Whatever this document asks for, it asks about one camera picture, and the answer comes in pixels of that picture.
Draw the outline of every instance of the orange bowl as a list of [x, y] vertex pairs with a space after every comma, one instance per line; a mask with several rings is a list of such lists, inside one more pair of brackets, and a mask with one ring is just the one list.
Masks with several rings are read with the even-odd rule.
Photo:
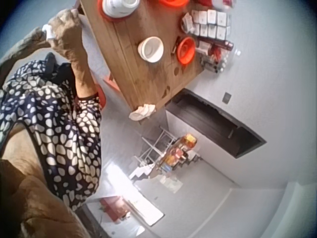
[[177, 47], [177, 59], [183, 64], [189, 64], [195, 55], [195, 41], [191, 37], [186, 37]]
[[189, 0], [159, 0], [159, 2], [170, 7], [182, 7], [185, 6]]

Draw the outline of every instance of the white object in hand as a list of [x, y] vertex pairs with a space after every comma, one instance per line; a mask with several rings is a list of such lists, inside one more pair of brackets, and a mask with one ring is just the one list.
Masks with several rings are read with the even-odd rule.
[[160, 60], [164, 52], [164, 45], [159, 37], [146, 38], [138, 46], [138, 52], [142, 59], [154, 63]]
[[149, 117], [153, 112], [155, 112], [155, 105], [144, 104], [143, 107], [138, 107], [136, 111], [131, 112], [129, 118], [138, 121]]
[[56, 35], [51, 25], [45, 24], [42, 28], [42, 31], [46, 32], [46, 40], [56, 38]]

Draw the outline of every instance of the small white container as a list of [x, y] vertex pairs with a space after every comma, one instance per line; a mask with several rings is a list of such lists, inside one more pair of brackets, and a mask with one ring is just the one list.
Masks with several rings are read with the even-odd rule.
[[200, 25], [200, 36], [208, 37], [208, 25]]
[[215, 39], [216, 38], [216, 33], [217, 33], [217, 26], [208, 25], [208, 37]]
[[208, 10], [207, 11], [207, 22], [208, 24], [216, 25], [217, 22], [217, 11], [216, 10]]
[[207, 25], [207, 12], [199, 11], [199, 24]]
[[217, 26], [216, 38], [218, 40], [222, 40], [222, 41], [224, 41], [226, 39], [226, 28], [225, 27]]
[[231, 34], [231, 26], [227, 26], [227, 28], [226, 28], [226, 39], [229, 38], [230, 34]]
[[164, 45], [159, 37], [146, 38], [138, 46], [138, 52], [142, 59], [154, 63], [160, 60], [164, 52]]
[[192, 17], [194, 23], [199, 23], [199, 11], [192, 10]]
[[112, 18], [130, 15], [139, 6], [140, 0], [103, 0], [103, 11]]
[[200, 25], [198, 23], [194, 23], [194, 35], [199, 36], [200, 34]]
[[227, 13], [220, 11], [217, 13], [217, 25], [224, 27], [227, 26]]

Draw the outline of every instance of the hand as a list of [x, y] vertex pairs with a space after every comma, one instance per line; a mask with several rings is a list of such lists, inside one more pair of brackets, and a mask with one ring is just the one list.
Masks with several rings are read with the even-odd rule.
[[22, 40], [16, 43], [0, 59], [0, 88], [3, 86], [5, 79], [10, 73], [15, 62], [31, 55], [40, 48], [50, 47], [45, 40], [45, 34], [42, 29], [37, 27], [26, 35]]
[[87, 60], [87, 53], [82, 43], [82, 28], [78, 11], [66, 9], [49, 21], [56, 39], [49, 39], [53, 50], [68, 59], [71, 63]]
[[46, 47], [50, 47], [50, 45], [45, 41], [45, 35], [41, 28], [37, 27], [27, 34], [22, 40], [17, 42], [10, 50], [8, 50], [3, 56], [3, 59], [20, 60], [28, 57], [34, 51]]

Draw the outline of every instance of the navy and white patterned fabric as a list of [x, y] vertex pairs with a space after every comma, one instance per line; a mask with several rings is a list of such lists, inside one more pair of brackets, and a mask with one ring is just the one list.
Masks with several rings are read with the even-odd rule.
[[72, 210], [92, 195], [101, 170], [100, 105], [94, 95], [74, 103], [74, 79], [46, 61], [21, 67], [0, 90], [0, 150], [17, 123], [32, 138], [49, 189]]

